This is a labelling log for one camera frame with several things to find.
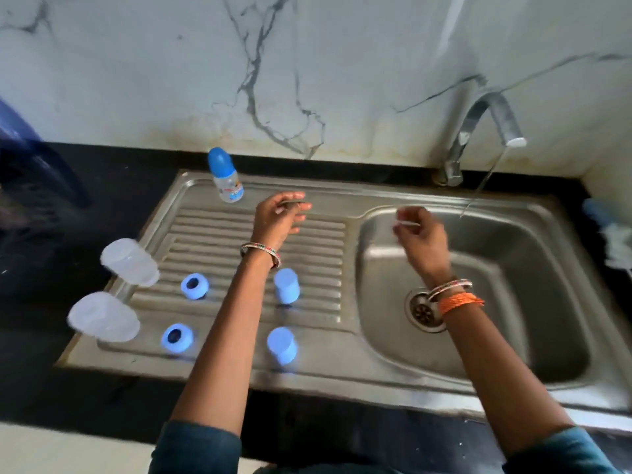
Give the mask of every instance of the blue sleeve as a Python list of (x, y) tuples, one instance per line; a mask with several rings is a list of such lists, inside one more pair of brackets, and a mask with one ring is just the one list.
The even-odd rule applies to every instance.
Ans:
[(575, 474), (618, 473), (589, 434), (572, 427), (541, 444), (518, 453), (502, 467), (507, 474), (555, 472)]
[(234, 474), (241, 440), (231, 432), (169, 421), (152, 453), (149, 474)]

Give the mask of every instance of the blue cloth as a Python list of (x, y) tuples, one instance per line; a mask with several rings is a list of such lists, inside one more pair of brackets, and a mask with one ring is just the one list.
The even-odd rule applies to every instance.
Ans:
[[(152, 454), (149, 474), (234, 474), (241, 440), (214, 427), (170, 421), (165, 424)], [(588, 433), (578, 427), (554, 434), (541, 444), (516, 454), (503, 467), (507, 474), (555, 472), (616, 473)], [(357, 464), (319, 464), (293, 470), (273, 466), (257, 474), (393, 474), (394, 470)]]

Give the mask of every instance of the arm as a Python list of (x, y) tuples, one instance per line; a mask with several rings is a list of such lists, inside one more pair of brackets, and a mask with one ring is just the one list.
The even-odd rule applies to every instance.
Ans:
[[(279, 193), (260, 203), (252, 241), (278, 250), (288, 234), (298, 232), (292, 224), (305, 219), (299, 211), (312, 207), (294, 203), (284, 209), (279, 203), (303, 197), (301, 192)], [(250, 249), (243, 257), (171, 420), (240, 435), (265, 279), (272, 266), (264, 251)]]
[[(453, 278), (446, 232), (424, 208), (398, 211), (393, 231), (430, 289)], [(462, 288), (453, 288), (450, 296)], [(501, 449), (515, 454), (573, 426), (565, 410), (520, 360), (485, 312), (466, 304), (445, 316), (447, 330), (483, 404)]]

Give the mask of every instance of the clear plastic cup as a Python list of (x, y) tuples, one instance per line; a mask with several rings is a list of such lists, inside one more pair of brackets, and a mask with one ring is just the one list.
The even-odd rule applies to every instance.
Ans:
[(160, 278), (156, 261), (134, 239), (121, 238), (105, 247), (101, 264), (125, 282), (153, 286)]
[(83, 296), (70, 308), (71, 328), (106, 342), (125, 342), (140, 330), (140, 321), (132, 308), (103, 291)]

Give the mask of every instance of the running water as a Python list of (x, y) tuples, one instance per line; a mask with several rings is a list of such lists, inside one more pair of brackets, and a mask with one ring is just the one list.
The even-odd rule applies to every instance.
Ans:
[(470, 201), (468, 201), (468, 204), (463, 208), (463, 211), (461, 212), (459, 219), (461, 219), (463, 215), (465, 214), (465, 212), (468, 210), (468, 208), (472, 206), (472, 203), (478, 199), (478, 197), (480, 196), (480, 192), (483, 191), (483, 188), (485, 188), (485, 185), (487, 184), (487, 181), (489, 181), (489, 178), (491, 177), (492, 173), (496, 169), (498, 162), (503, 158), (503, 156), (505, 156), (505, 153), (509, 151), (510, 149), (511, 149), (510, 147), (505, 146), (505, 148), (501, 151), (501, 154), (498, 155), (498, 158), (496, 158), (496, 161), (494, 161), (494, 164), (492, 165), (492, 167), (489, 168), (489, 171), (483, 178), (483, 181), (480, 182), (480, 184), (478, 185), (478, 188), (472, 194)]

